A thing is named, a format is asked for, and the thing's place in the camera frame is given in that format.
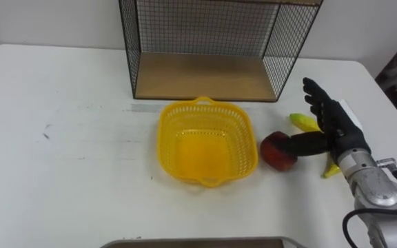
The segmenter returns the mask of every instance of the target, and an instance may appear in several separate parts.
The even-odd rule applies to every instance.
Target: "silver robotic arm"
[[[397,171],[393,158],[375,161],[364,149],[351,149],[338,157],[338,165],[355,197],[355,209],[397,210],[397,183],[382,170]],[[358,216],[367,226],[374,248],[397,248],[397,214],[367,213]]]
[[[307,93],[305,101],[311,105],[310,111],[316,115],[322,130],[322,133],[316,135],[316,140],[310,140],[314,135],[303,134],[307,137],[306,143],[309,141],[310,144],[316,144],[316,153],[330,153],[355,197],[355,210],[343,220],[347,242],[353,248],[357,247],[347,229],[350,218],[357,215],[366,224],[373,247],[397,248],[397,183],[391,181],[383,171],[383,168],[387,168],[397,180],[396,161],[392,158],[375,161],[364,134],[340,103],[330,99],[313,80],[304,78],[303,83]],[[293,147],[298,147],[297,141],[303,135],[299,139],[290,138],[295,143],[289,142],[286,149],[292,151]],[[306,156],[305,152],[295,149],[294,154]]]

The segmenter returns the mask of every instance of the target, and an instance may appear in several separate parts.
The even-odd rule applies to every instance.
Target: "wooden shelf board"
[[[138,99],[276,101],[260,58],[143,52]]]

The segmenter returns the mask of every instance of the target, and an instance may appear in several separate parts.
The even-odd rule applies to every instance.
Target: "basket handle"
[[[206,187],[217,187],[222,184],[225,179],[215,179],[215,178],[200,178],[198,180],[202,185]]]
[[[191,101],[191,103],[195,105],[213,105],[216,104],[217,102],[207,96],[199,96],[193,101]]]

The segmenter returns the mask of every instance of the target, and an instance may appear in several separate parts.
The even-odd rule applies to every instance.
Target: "black cable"
[[[397,170],[392,172],[393,176],[397,180]],[[358,214],[389,214],[389,215],[397,215],[397,209],[356,209],[354,211],[349,212],[348,214],[345,215],[343,219],[343,233],[344,237],[349,243],[350,247],[352,248],[358,248],[355,243],[352,240],[352,237],[350,237],[349,230],[347,228],[347,224],[349,223],[349,220]]]

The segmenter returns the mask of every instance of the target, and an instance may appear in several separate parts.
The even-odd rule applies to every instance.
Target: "white wall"
[[[0,0],[1,43],[123,49],[117,0]],[[376,76],[396,51],[397,0],[325,0],[301,56]]]

